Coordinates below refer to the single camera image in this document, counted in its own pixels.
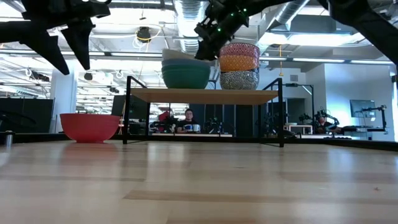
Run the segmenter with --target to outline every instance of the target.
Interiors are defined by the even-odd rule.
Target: black and white patterned bowl
[[[260,74],[252,71],[223,72],[220,84],[223,90],[255,90],[260,82]]]

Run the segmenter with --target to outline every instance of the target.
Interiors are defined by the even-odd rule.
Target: computer monitor
[[[114,96],[113,105],[112,105],[112,115],[122,116],[125,100],[126,100],[125,95]],[[130,110],[129,119],[146,119],[147,102],[138,97],[130,96],[129,110]]]
[[[376,111],[364,111],[362,109],[375,108],[373,100],[350,100],[352,118],[375,118]]]

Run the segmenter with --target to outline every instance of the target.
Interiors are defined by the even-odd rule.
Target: person
[[[332,123],[328,122],[325,117],[319,117],[318,122],[320,126],[315,131],[317,134],[326,134],[326,132],[339,133],[341,131],[339,127],[333,127],[326,131],[326,128],[331,126]]]
[[[183,133],[189,133],[192,130],[192,125],[198,124],[194,119],[193,119],[193,110],[187,109],[185,111],[185,120],[178,122],[177,125],[177,133],[183,134]]]

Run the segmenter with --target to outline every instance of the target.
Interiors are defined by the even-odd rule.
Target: pink bowl
[[[120,117],[103,114],[61,114],[63,131],[77,143],[102,143],[119,126]]]
[[[259,58],[260,48],[252,44],[232,43],[225,45],[220,50],[220,56],[224,55],[242,55],[242,56]]]

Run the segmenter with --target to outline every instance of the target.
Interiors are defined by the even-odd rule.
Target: wooden shelf
[[[132,88],[131,94],[148,103],[261,105],[277,97],[278,91]]]

